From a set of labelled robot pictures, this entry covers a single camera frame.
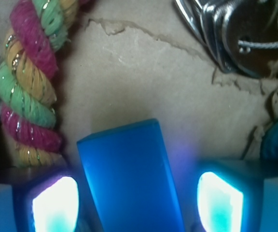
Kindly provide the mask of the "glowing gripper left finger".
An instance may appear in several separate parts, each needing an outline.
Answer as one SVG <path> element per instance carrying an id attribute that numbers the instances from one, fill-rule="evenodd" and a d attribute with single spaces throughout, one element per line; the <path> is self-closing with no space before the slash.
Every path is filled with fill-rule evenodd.
<path id="1" fill-rule="evenodd" d="M 0 232 L 96 232 L 83 173 L 68 168 L 0 168 Z"/>

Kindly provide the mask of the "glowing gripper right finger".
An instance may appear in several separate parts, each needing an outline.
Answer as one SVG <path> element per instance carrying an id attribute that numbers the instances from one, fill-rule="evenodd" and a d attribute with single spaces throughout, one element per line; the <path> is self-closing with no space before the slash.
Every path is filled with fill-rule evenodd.
<path id="1" fill-rule="evenodd" d="M 199 160 L 193 232 L 278 232 L 277 160 Z"/>

